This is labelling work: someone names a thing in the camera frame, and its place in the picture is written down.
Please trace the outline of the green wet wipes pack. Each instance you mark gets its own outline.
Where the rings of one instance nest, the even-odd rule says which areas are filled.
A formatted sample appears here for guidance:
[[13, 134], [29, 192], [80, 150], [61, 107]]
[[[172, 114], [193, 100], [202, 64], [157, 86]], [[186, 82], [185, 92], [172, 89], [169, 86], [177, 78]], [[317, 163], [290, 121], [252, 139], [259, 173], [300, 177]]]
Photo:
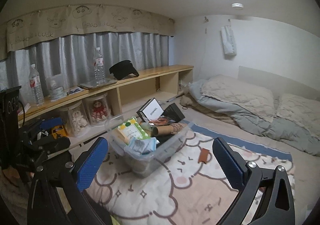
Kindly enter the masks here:
[[131, 139], [146, 140], [151, 137], [142, 129], [136, 117], [131, 117], [117, 127], [118, 132], [122, 135], [121, 139], [125, 144], [129, 144]]

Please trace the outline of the bag of orange cords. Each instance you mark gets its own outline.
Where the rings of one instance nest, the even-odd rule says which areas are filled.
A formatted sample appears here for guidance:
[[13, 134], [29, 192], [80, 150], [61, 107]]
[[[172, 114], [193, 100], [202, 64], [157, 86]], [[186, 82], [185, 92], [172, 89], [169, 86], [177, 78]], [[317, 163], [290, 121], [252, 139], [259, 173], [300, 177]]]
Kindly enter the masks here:
[[174, 123], [175, 121], [166, 116], [159, 117], [155, 120], [150, 120], [149, 125], [151, 126], [166, 126]]

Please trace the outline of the white hanging wall pouch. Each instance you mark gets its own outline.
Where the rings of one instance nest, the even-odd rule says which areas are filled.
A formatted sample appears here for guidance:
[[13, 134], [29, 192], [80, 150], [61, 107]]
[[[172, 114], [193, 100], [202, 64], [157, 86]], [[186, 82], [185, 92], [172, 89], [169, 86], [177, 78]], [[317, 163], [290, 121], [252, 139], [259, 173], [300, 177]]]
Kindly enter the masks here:
[[227, 56], [236, 56], [236, 43], [234, 33], [230, 25], [225, 25], [221, 28], [221, 38], [224, 54]]

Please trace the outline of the grey blue duvet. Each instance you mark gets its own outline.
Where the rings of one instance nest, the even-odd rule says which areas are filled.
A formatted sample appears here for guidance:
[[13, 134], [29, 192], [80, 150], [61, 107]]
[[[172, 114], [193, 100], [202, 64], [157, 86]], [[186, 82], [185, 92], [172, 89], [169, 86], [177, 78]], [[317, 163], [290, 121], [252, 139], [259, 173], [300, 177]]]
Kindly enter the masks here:
[[184, 96], [180, 104], [212, 118], [236, 125], [253, 135], [284, 142], [300, 151], [319, 156], [319, 140], [312, 137], [306, 129], [292, 121], [278, 117], [269, 123], [236, 104], [204, 96], [201, 94], [201, 87], [204, 83], [204, 80], [190, 83], [184, 89]]

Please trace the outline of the beige cartoon curtain valance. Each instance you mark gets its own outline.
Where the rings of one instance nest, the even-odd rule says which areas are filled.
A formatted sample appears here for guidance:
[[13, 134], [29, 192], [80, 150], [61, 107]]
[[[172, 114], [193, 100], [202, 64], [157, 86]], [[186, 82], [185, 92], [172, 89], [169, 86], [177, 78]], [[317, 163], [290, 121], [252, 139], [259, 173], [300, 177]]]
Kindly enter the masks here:
[[1, 24], [1, 59], [8, 53], [69, 35], [101, 32], [174, 35], [172, 18], [136, 8], [78, 4], [36, 10]]

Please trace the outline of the cardboard tube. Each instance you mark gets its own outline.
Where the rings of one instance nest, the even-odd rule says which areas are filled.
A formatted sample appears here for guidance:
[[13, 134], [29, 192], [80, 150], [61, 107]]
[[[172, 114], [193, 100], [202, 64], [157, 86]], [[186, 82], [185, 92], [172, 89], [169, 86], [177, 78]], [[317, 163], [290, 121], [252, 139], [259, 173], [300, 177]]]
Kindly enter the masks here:
[[170, 125], [155, 126], [152, 128], [151, 134], [153, 137], [176, 135], [185, 127], [187, 127], [187, 124], [185, 123], [172, 123]]

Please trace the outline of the clear plastic jar on shelf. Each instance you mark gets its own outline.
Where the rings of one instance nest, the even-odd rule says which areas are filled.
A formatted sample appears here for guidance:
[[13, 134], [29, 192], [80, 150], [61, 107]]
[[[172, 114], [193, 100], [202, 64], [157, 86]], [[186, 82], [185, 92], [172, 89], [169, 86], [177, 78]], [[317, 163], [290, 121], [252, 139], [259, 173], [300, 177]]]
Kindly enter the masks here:
[[46, 78], [46, 84], [51, 100], [58, 100], [66, 95], [62, 74]]

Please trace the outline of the grey tablet on shelf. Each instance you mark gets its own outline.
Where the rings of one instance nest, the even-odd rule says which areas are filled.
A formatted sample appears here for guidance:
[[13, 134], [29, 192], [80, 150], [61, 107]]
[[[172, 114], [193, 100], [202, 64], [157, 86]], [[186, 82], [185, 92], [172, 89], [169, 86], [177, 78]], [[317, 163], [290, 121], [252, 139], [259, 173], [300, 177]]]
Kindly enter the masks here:
[[116, 79], [104, 78], [101, 81], [92, 80], [86, 83], [80, 83], [78, 84], [78, 86], [80, 88], [90, 90], [90, 89], [102, 88], [108, 85], [113, 85], [115, 83], [117, 83]]

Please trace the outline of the brown leather card sleeve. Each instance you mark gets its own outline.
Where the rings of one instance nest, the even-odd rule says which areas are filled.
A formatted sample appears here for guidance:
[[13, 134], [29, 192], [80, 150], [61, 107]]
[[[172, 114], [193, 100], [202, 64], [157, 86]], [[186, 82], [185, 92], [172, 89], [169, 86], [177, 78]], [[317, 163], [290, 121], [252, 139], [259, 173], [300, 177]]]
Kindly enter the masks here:
[[201, 148], [197, 162], [207, 164], [209, 155], [210, 155], [210, 150]]

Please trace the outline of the black visor cap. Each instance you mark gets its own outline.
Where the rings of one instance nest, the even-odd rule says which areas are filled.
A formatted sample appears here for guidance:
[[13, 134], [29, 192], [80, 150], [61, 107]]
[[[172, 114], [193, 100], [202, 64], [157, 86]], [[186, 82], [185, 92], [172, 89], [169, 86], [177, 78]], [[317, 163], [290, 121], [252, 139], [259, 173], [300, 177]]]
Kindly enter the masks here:
[[117, 80], [122, 80], [129, 75], [134, 75], [136, 77], [139, 76], [138, 71], [135, 69], [130, 60], [123, 60], [114, 64], [109, 68], [109, 73], [112, 74]]

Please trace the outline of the white ceiling smoke detector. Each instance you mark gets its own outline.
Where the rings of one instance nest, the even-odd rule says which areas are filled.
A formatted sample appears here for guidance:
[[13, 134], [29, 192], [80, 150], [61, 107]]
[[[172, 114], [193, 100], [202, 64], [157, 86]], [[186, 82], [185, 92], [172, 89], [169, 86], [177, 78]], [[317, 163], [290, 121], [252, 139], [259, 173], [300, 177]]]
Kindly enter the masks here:
[[244, 8], [244, 5], [241, 3], [232, 3], [232, 8], [235, 10], [242, 10]]

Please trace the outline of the grey curtain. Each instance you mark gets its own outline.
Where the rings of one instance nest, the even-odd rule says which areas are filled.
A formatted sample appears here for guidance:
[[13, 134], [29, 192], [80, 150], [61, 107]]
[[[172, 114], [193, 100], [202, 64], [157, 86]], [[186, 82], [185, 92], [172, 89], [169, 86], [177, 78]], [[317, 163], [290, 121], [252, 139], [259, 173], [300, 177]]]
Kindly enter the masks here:
[[20, 86], [23, 103], [34, 103], [29, 85], [30, 66], [40, 74], [44, 96], [46, 79], [62, 74], [65, 88], [94, 79], [94, 51], [103, 53], [105, 74], [114, 64], [130, 60], [136, 70], [169, 64], [169, 37], [146, 33], [96, 33], [70, 35], [11, 51], [1, 61], [1, 89]]

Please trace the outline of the beige quilted pillow right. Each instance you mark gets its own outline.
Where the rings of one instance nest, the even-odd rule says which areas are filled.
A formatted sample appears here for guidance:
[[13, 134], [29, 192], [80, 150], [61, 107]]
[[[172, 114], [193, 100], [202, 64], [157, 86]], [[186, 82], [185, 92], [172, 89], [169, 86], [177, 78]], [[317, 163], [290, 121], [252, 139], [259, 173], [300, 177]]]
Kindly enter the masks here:
[[283, 94], [277, 108], [277, 116], [294, 122], [319, 139], [319, 101], [293, 94]]

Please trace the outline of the jar with red doll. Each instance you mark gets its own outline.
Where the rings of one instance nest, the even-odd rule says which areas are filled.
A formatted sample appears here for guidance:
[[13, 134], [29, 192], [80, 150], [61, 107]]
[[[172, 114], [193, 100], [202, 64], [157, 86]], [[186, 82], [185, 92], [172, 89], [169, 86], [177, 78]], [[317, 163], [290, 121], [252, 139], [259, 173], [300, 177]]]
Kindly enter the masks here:
[[92, 126], [104, 125], [111, 116], [107, 93], [90, 96], [84, 99], [85, 110]]

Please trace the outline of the black small box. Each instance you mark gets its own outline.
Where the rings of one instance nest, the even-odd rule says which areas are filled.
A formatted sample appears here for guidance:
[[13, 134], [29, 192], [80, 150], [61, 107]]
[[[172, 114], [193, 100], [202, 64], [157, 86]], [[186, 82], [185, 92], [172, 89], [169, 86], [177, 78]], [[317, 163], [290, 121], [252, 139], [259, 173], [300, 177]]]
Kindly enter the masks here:
[[176, 123], [182, 121], [185, 116], [175, 103], [171, 103], [163, 112], [163, 116], [174, 120]]

